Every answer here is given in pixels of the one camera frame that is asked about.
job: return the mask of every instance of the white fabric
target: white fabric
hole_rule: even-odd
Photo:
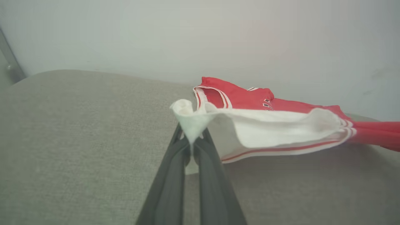
[[[305,114],[216,108],[202,102],[193,111],[192,103],[181,99],[171,109],[191,144],[208,127],[223,163],[252,156],[310,153],[339,145],[356,132],[349,121],[321,108]]]

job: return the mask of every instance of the red fabric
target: red fabric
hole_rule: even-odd
[[[246,90],[232,83],[212,77],[203,77],[201,86],[216,88],[226,94],[230,100],[227,108],[243,108],[256,110],[282,110],[298,113],[309,113],[314,108],[327,109],[344,120],[351,121],[357,134],[349,141],[370,145],[380,145],[384,148],[400,152],[400,122],[355,122],[346,116],[338,105],[320,106],[304,102],[289,101],[275,98],[268,88]],[[207,100],[217,108],[224,108],[223,100],[218,91],[203,88]]]

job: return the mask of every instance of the white wall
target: white wall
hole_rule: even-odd
[[[0,25],[28,75],[214,76],[400,121],[399,12],[399,0],[0,0]]]

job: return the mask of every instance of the folded cloth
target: folded cloth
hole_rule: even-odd
[[[298,155],[330,148],[355,134],[352,123],[333,112],[309,113],[217,108],[203,102],[193,111],[189,100],[171,106],[190,143],[208,127],[223,163],[251,156]]]
[[[380,145],[390,150],[400,151],[400,122],[355,122],[346,116],[338,105],[320,106],[288,101],[275,98],[268,88],[246,90],[212,77],[203,77],[201,85],[195,87],[193,91],[198,107],[202,102],[212,102],[218,108],[282,110],[298,113],[309,113],[314,108],[323,108],[338,115],[356,130],[349,141]]]
[[[400,122],[354,122],[338,105],[288,101],[268,88],[244,89],[212,77],[193,91],[197,111],[183,99],[171,109],[190,143],[208,127],[223,163],[311,153],[345,141],[400,150]]]

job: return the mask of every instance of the gray sofa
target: gray sofa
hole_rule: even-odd
[[[0,224],[134,224],[180,98],[195,103],[192,87],[79,70],[2,92]],[[399,155],[344,144],[225,168],[249,225],[398,225]],[[200,224],[198,197],[197,176],[187,176],[184,224]]]

